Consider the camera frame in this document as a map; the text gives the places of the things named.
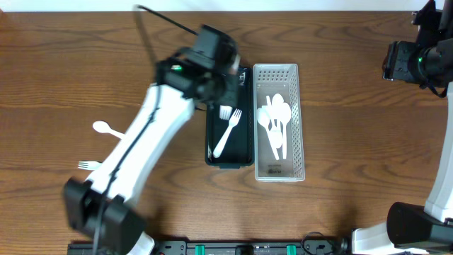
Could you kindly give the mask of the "short white spoon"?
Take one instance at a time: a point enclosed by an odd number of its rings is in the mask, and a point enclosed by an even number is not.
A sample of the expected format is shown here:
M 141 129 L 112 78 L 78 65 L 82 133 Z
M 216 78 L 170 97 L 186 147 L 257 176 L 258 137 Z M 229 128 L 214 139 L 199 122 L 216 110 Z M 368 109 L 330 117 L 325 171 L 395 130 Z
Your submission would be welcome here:
M 95 121 L 93 124 L 92 124 L 92 127 L 93 129 L 96 131 L 96 132 L 99 132 L 99 133 L 107 133 L 107 134 L 110 134 L 110 135 L 113 135 L 119 139 L 123 139 L 125 137 L 125 135 L 121 132 L 118 132 L 114 129 L 112 129 L 109 124 L 103 120 L 97 120 Z

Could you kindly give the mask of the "fork with mint handle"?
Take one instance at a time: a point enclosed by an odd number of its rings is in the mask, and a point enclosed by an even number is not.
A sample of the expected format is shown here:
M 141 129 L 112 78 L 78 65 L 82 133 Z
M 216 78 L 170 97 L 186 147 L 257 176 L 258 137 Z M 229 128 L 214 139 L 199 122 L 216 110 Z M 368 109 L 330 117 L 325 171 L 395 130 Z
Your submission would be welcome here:
M 88 171 L 95 171 L 102 165 L 99 161 L 80 161 L 78 163 L 78 168 Z

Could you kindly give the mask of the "white plastic fork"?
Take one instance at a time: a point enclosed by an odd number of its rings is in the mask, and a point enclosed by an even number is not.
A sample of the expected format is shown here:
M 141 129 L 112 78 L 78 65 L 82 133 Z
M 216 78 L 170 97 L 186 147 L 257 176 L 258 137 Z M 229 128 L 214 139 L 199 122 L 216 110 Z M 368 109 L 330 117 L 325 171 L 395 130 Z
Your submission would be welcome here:
M 232 113 L 232 115 L 231 115 L 231 117 L 229 119 L 229 125 L 228 125 L 226 131 L 222 135 L 222 137 L 221 137 L 220 141 L 218 142 L 217 146 L 214 148 L 214 151 L 212 153 L 214 158 L 219 158 L 221 156 L 232 129 L 235 126 L 237 126 L 238 123 L 239 123 L 239 120 L 241 118 L 241 114 L 242 114 L 242 110 L 239 110 L 239 109 L 236 109 Z
M 219 118 L 221 120 L 228 120 L 231 117 L 232 107 L 231 106 L 220 106 L 219 107 Z

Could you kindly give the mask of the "dark green plastic basket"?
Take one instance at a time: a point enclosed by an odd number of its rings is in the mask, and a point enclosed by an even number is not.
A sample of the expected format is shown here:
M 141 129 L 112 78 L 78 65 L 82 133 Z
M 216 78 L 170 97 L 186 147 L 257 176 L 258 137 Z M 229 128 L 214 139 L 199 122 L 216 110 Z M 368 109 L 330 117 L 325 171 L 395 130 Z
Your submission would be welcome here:
M 238 107 L 242 111 L 239 123 L 232 128 L 223 152 L 212 156 L 214 148 L 227 130 L 228 121 L 219 117 L 219 106 L 208 106 L 206 112 L 205 162 L 221 169 L 239 169 L 254 163 L 253 70 L 241 67 Z

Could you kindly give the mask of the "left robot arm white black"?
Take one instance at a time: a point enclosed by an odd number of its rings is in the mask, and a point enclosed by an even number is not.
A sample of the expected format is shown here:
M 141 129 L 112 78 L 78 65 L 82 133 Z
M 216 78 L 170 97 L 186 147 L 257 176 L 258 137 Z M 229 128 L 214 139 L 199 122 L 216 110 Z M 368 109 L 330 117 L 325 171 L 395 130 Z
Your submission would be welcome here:
M 93 254 L 151 253 L 154 239 L 134 211 L 144 185 L 173 136 L 192 118 L 196 102 L 236 105 L 240 59 L 183 49 L 158 62 L 155 82 L 114 150 L 84 181 L 67 181 L 69 225 L 92 239 Z

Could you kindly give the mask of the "white plastic spoon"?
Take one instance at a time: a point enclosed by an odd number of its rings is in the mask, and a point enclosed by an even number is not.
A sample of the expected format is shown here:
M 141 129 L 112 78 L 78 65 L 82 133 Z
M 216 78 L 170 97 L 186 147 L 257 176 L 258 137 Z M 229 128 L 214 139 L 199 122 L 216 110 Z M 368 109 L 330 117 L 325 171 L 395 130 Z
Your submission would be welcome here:
M 291 108 L 288 103 L 280 106 L 280 122 L 282 123 L 282 158 L 287 158 L 287 124 L 291 120 Z
M 275 121 L 275 126 L 276 128 L 281 131 L 281 124 L 280 124 L 280 119 L 279 119 L 279 114 L 280 114 L 280 106 L 284 103 L 284 99 L 282 95 L 279 93 L 276 93 L 271 101 L 271 116 L 273 120 Z
M 256 113 L 258 115 L 258 123 L 262 127 L 264 127 L 266 135 L 268 136 L 268 140 L 269 140 L 269 143 L 270 143 L 271 150 L 272 150 L 272 152 L 274 154 L 274 157 L 275 157 L 276 160 L 279 160 L 280 157 L 279 157 L 279 154 L 277 152 L 277 149 L 275 149 L 273 147 L 273 136 L 271 135 L 270 128 L 269 128 L 269 125 L 271 123 L 270 116 L 269 116 L 267 110 L 264 109 L 264 108 L 258 108 Z

